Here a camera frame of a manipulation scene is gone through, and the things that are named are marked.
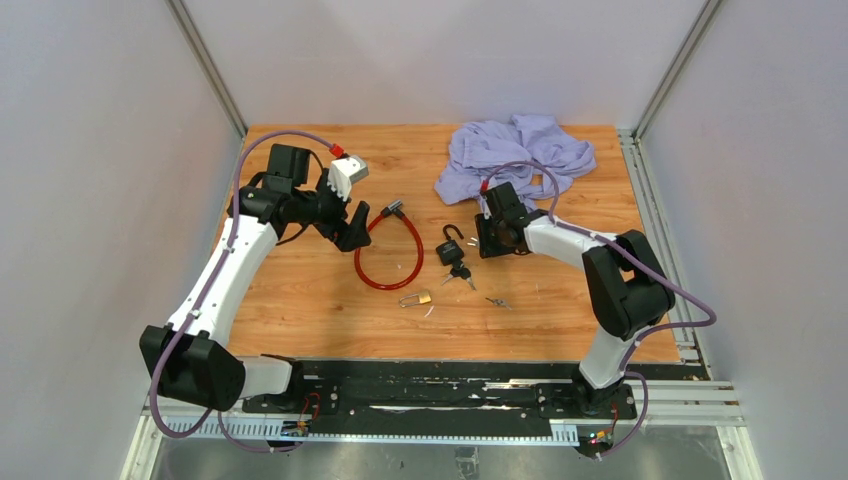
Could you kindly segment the red cable lock black body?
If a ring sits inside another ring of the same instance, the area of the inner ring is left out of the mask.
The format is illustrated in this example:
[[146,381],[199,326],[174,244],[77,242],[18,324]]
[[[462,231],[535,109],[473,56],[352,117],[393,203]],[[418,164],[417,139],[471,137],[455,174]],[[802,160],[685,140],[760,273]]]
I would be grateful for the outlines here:
[[380,291],[396,291],[410,285],[420,275],[425,260],[425,247],[422,235],[410,216],[405,212],[404,203],[400,199],[394,200],[382,207],[368,221],[368,233],[373,234],[373,230],[379,224],[390,218],[395,218],[403,224],[406,232],[411,237],[413,246],[403,248],[397,245],[392,248],[379,247],[375,251],[366,253],[366,260],[377,260],[378,253],[384,255],[382,261],[385,263],[385,267],[378,272],[378,279],[372,278],[368,274],[368,270],[363,267],[363,250],[357,249],[353,254],[353,266],[358,278],[370,288]]

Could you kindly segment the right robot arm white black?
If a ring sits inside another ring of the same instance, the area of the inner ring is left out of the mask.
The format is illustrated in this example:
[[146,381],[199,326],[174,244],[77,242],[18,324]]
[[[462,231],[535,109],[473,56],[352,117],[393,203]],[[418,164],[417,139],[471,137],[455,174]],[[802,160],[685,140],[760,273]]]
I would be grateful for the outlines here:
[[594,417],[611,404],[638,336],[658,325],[676,303],[656,255],[637,230],[612,235],[529,210],[509,183],[482,191],[475,225],[482,258],[539,254],[582,271],[598,329],[572,376],[571,400]]

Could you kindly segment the black padlock body with shackle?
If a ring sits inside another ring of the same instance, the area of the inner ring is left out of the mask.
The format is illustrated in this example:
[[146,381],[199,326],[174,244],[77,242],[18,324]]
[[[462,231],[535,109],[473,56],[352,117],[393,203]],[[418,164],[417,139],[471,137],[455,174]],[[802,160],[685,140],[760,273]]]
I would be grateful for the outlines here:
[[456,225],[453,224],[444,225],[442,227],[442,233],[445,237],[445,241],[438,245],[435,249],[441,264],[443,266],[460,268],[463,265],[465,253],[451,233],[454,233],[460,240],[464,239],[463,233]]

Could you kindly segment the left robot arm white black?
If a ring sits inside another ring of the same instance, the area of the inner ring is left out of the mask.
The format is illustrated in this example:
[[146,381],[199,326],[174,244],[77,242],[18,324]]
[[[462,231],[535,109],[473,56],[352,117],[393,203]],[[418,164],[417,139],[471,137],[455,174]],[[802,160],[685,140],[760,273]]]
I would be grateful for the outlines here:
[[221,239],[186,300],[164,326],[149,326],[141,335],[155,396],[217,411],[259,395],[283,413],[304,405],[307,389],[294,360],[238,357],[227,344],[248,287],[289,227],[312,227],[341,252],[370,244],[369,205],[347,211],[368,166],[337,147],[332,151],[335,160],[305,190],[312,151],[274,144],[265,170],[237,190]]

